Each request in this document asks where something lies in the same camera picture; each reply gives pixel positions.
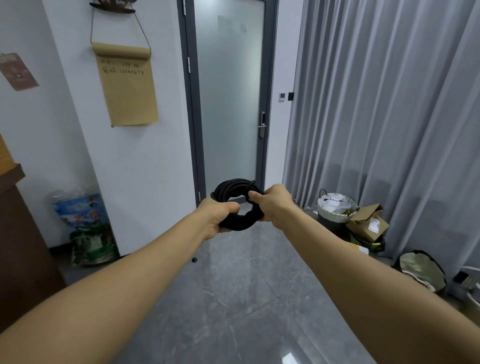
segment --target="wall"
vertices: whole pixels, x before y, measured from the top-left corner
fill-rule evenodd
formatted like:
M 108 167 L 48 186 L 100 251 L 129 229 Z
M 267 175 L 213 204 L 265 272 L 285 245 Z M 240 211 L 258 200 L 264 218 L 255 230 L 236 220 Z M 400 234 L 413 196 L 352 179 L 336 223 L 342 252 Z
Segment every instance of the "wall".
M 47 245 L 60 245 L 68 228 L 47 195 L 96 178 L 41 2 L 2 3 L 0 52 L 18 53 L 40 84 L 17 92 L 0 74 L 0 133 L 25 171 L 18 188 Z
M 278 102 L 278 94 L 293 91 L 302 7 L 303 0 L 278 4 L 265 187 L 282 183 L 292 101 Z
M 88 0 L 43 4 L 120 253 L 131 253 L 195 209 L 176 1 L 134 4 L 152 47 L 160 122 L 115 128 L 90 46 Z M 93 41 L 146 46 L 133 15 L 98 10 Z

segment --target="small black round object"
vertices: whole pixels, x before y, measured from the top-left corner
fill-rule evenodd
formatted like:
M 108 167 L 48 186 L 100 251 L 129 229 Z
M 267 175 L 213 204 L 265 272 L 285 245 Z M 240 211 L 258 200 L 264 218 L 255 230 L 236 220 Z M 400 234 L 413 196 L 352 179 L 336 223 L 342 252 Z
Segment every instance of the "small black round object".
M 260 187 L 255 184 L 255 181 L 249 181 L 243 178 L 224 181 L 210 194 L 212 199 L 218 202 L 227 202 L 231 197 L 245 196 L 247 202 L 252 204 L 252 209 L 245 215 L 228 214 L 228 216 L 220 222 L 220 226 L 234 231 L 241 231 L 248 229 L 264 216 L 260 206 L 248 199 L 248 191 L 264 194 Z

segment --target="curtain fold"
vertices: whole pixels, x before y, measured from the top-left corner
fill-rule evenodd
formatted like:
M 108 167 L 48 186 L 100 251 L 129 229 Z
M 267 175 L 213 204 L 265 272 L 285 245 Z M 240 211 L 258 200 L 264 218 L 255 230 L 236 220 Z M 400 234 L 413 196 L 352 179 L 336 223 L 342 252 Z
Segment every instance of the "curtain fold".
M 305 0 L 284 183 L 381 203 L 386 255 L 480 266 L 480 1 Z

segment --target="person's right hand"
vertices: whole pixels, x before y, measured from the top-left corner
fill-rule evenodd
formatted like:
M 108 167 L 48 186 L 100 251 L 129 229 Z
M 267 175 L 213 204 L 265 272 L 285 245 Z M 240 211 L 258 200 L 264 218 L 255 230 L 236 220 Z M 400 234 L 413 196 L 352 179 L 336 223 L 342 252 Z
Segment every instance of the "person's right hand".
M 264 217 L 260 221 L 271 221 L 277 229 L 281 229 L 280 218 L 282 214 L 290 208 L 296 208 L 292 195 L 282 184 L 274 184 L 265 191 L 264 195 L 249 191 L 248 197 L 251 201 L 260 205 L 260 209 L 264 213 Z

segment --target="person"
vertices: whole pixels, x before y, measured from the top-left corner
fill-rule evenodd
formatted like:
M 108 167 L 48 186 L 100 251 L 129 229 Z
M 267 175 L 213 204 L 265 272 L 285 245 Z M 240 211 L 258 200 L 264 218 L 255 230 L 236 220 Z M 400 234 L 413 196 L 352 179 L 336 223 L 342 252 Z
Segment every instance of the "person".
M 480 363 L 480 328 L 352 249 L 300 210 L 283 185 L 249 198 L 284 232 L 377 363 Z M 0 335 L 0 363 L 111 362 L 200 244 L 239 208 L 205 199 L 147 246 L 45 300 Z

